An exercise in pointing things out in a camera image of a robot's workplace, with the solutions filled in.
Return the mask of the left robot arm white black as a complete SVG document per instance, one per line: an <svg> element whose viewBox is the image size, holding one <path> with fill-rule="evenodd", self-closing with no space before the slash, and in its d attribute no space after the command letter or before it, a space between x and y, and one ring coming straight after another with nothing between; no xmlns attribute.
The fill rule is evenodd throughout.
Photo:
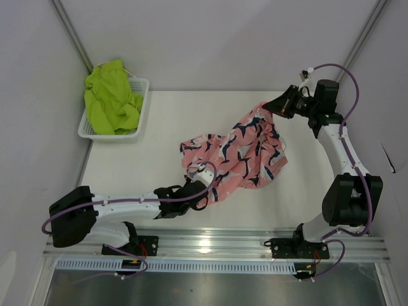
<svg viewBox="0 0 408 306"><path fill-rule="evenodd" d="M155 248L149 242L158 239L140 237L135 222L174 219L190 209L199 211L199 203L208 202L210 186L187 180L183 186L160 187L136 198L102 196L80 186L50 206L41 230L52 237L55 248L88 242L100 244L104 255L154 256Z"/></svg>

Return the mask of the pink shark print shorts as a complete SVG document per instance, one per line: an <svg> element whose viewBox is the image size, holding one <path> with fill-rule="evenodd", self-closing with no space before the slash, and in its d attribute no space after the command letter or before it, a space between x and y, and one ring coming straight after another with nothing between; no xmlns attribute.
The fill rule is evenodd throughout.
<svg viewBox="0 0 408 306"><path fill-rule="evenodd" d="M286 145L263 105L256 105L225 136L202 134L180 144L182 167L189 178L202 162L210 161L217 168L216 182L199 202L200 208L224 201L238 188L265 187L287 165Z"/></svg>

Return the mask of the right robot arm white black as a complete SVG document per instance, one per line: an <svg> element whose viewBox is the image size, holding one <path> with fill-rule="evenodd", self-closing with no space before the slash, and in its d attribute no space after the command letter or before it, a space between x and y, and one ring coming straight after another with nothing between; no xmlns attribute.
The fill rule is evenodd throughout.
<svg viewBox="0 0 408 306"><path fill-rule="evenodd" d="M319 80L313 95L308 87L291 85L264 109L291 119L307 118L315 138L328 156L334 181L322 202L322 211L313 220L301 223L291 238L267 242L274 258L306 258L326 248L328 239L338 233L352 237L366 235L374 219L383 181L363 166L348 137L346 123L337 113L339 83Z"/></svg>

